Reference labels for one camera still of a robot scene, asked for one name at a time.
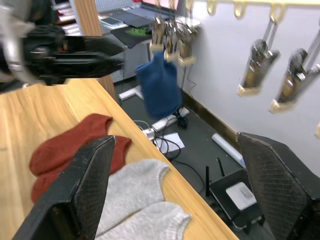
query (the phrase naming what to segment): desk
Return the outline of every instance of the desk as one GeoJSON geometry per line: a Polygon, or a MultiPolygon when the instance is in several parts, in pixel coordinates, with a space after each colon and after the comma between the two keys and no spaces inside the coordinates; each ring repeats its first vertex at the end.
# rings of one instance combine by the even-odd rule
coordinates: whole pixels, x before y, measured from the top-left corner
{"type": "Polygon", "coordinates": [[[33,206],[32,152],[92,113],[113,117],[110,135],[132,139],[127,164],[155,158],[170,165],[162,187],[165,200],[192,214],[184,240],[238,239],[95,79],[73,79],[58,86],[36,84],[0,95],[1,239],[13,237],[33,206]]]}

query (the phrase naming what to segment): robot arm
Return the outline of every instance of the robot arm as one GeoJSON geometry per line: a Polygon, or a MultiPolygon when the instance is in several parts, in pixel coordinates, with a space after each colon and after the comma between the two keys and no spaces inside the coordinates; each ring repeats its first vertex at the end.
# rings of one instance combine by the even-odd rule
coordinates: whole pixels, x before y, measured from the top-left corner
{"type": "Polygon", "coordinates": [[[50,0],[0,0],[0,82],[54,85],[121,69],[122,59],[112,56],[122,47],[104,37],[66,36],[54,19],[43,21],[50,11],[50,0]]]}

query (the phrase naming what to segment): dark floor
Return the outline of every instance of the dark floor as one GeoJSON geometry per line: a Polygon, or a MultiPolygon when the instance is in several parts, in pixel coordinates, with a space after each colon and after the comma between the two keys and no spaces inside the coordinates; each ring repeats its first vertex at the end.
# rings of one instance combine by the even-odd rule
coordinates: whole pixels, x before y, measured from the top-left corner
{"type": "MultiPolygon", "coordinates": [[[[115,91],[118,94],[133,88],[137,85],[135,80],[127,80],[115,86],[115,91]]],[[[121,102],[123,110],[129,115],[132,120],[142,120],[149,125],[155,121],[152,120],[145,112],[143,101],[137,97],[131,97],[121,102]]],[[[176,160],[192,166],[205,180],[206,166],[210,167],[210,179],[212,181],[221,177],[217,157],[221,159],[221,163],[225,174],[231,173],[240,168],[240,166],[226,154],[214,141],[211,139],[215,130],[210,127],[204,120],[202,120],[193,111],[187,116],[188,128],[187,130],[179,129],[177,123],[174,123],[165,129],[165,135],[170,133],[178,133],[185,148],[181,150],[180,155],[176,160]]],[[[138,123],[142,128],[146,128],[143,123],[138,123]]],[[[188,166],[177,162],[172,162],[176,169],[183,175],[183,177],[190,183],[190,185],[208,203],[212,204],[214,201],[205,196],[205,190],[199,176],[188,166]]],[[[234,231],[240,240],[274,240],[274,237],[265,223],[264,227],[254,224],[249,235],[243,231],[234,231]]]]}

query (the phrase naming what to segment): blue towel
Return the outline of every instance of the blue towel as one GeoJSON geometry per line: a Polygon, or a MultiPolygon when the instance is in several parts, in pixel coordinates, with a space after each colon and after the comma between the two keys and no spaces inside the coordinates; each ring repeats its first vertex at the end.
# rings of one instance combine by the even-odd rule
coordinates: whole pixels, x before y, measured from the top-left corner
{"type": "Polygon", "coordinates": [[[175,113],[182,105],[181,90],[177,86],[177,68],[166,62],[164,52],[154,54],[152,61],[136,68],[148,114],[159,120],[175,113]]]}

